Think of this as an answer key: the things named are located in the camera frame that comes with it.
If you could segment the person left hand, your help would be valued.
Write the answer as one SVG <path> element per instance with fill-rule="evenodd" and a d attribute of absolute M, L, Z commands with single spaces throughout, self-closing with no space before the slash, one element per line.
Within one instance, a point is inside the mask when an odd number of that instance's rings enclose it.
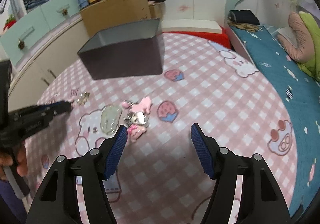
<path fill-rule="evenodd" d="M 17 161 L 17 173 L 24 177 L 27 175 L 28 173 L 28 165 L 27 165 L 27 152 L 25 149 L 25 142 L 23 142 L 20 145 L 19 150 L 17 151 L 16 154 L 16 161 Z M 0 165 L 1 165 L 1 169 L 0 169 L 0 177 L 1 177 L 1 181 L 7 181 L 7 176 L 5 175 L 5 172 L 3 170 L 3 167 L 10 167 L 14 164 L 14 160 L 12 159 L 12 157 L 6 153 L 1 152 L 1 156 L 0 156 Z"/>

